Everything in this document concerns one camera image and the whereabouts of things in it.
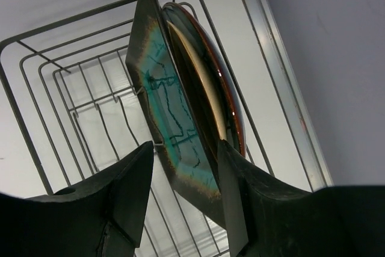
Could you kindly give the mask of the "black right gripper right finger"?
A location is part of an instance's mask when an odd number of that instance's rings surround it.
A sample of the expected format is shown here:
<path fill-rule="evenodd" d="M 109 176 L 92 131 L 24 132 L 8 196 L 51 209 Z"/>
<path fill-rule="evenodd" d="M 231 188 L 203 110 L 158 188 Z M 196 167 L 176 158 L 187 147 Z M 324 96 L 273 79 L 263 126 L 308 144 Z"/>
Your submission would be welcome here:
<path fill-rule="evenodd" d="M 318 256 L 310 192 L 271 176 L 226 141 L 218 144 L 218 174 L 231 256 Z"/>

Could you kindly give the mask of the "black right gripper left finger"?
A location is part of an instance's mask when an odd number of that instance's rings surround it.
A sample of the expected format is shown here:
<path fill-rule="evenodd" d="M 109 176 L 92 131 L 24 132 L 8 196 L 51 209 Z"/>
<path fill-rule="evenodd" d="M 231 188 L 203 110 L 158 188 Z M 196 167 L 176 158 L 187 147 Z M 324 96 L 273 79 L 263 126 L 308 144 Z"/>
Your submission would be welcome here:
<path fill-rule="evenodd" d="M 81 182 L 27 201 L 26 230 L 45 256 L 131 256 L 140 245 L 153 169 L 147 141 Z"/>

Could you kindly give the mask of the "teal square glazed plate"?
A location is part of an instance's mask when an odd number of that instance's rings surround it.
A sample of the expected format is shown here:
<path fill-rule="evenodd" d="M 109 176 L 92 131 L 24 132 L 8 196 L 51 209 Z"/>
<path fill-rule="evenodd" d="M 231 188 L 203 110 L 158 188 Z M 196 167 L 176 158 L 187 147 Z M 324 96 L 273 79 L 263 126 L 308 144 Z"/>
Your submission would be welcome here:
<path fill-rule="evenodd" d="M 220 190 L 180 83 L 158 0 L 137 0 L 125 65 L 171 188 L 224 228 Z"/>

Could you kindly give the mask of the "cream bird round plate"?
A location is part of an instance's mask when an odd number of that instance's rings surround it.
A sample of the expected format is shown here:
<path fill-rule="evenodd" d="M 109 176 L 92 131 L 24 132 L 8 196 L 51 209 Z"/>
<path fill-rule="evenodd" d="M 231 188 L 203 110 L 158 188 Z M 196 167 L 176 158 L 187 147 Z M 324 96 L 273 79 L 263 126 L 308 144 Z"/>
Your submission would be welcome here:
<path fill-rule="evenodd" d="M 227 139 L 227 129 L 219 92 L 203 57 L 183 32 L 170 21 L 167 22 L 176 53 L 181 56 L 182 76 L 187 83 L 188 99 L 196 113 L 198 127 L 202 130 L 209 147 L 211 159 L 217 162 L 218 141 Z"/>

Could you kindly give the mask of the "dark red-rimmed round plate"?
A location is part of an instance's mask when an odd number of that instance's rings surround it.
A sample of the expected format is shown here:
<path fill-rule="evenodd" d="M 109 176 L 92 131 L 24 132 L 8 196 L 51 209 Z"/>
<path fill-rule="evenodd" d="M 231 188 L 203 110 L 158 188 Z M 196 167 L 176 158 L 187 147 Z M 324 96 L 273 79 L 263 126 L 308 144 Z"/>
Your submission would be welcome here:
<path fill-rule="evenodd" d="M 162 13 L 170 35 L 186 54 L 183 66 L 197 79 L 196 89 L 203 91 L 202 101 L 209 119 L 214 122 L 214 135 L 228 141 L 245 156 L 247 144 L 242 109 L 220 51 L 196 18 L 180 4 L 168 2 Z"/>

